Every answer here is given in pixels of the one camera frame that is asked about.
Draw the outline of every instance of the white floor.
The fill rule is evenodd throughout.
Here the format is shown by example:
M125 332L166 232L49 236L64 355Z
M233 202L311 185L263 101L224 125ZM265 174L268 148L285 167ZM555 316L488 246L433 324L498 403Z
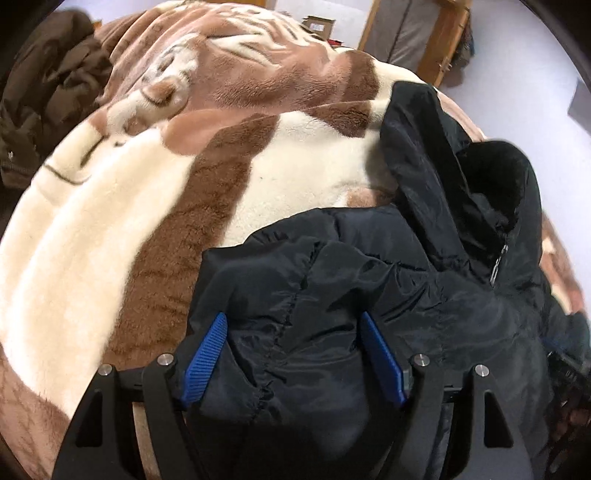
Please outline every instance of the white floor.
M567 111L579 74L519 0L473 0L476 55L463 83L442 87L489 137L529 157L542 206L591 295L591 136Z

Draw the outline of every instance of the white wall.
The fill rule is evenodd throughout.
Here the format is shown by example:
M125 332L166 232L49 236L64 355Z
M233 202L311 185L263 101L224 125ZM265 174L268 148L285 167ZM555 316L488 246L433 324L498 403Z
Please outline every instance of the white wall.
M330 38L357 48L372 0L277 0L276 11L286 11L298 22L308 15L336 20Z
M476 55L464 81L442 87L490 137L532 162L542 205L591 295L591 137L568 115L579 74L518 0L473 0Z

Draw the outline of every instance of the plush blanket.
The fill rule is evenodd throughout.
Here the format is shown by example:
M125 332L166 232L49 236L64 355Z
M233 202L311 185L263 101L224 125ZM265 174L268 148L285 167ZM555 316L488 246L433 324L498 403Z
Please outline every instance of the plush blanket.
M392 84L420 82L237 4L168 2L97 37L114 64L103 106L47 159L0 244L0 432L33 479L51 475L100 364L174 350L204 249L314 207L389 202L379 127ZM581 309L555 237L545 252Z

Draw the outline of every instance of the jacket hood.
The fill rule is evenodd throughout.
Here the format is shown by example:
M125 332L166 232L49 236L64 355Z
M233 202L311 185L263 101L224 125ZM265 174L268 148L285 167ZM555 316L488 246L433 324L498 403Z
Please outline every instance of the jacket hood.
M431 252L433 264L443 268L453 259L498 287L530 277L541 257L541 204L527 157L504 141L472 143L432 88L399 82L394 93L400 101L385 115L384 154L401 186L399 207L431 239L427 244L448 239Z

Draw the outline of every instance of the blue gripper pad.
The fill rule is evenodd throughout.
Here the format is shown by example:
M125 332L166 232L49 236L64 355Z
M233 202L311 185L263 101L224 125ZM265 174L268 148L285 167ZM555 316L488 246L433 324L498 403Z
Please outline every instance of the blue gripper pad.
M228 335L228 319L218 313L184 376L181 401L188 407L201 400Z
M404 393L402 369L396 362L384 337L379 332L369 313L364 312L359 322L359 330L363 348L369 356L369 361L378 377L382 392L386 399L397 407L402 407L407 400Z

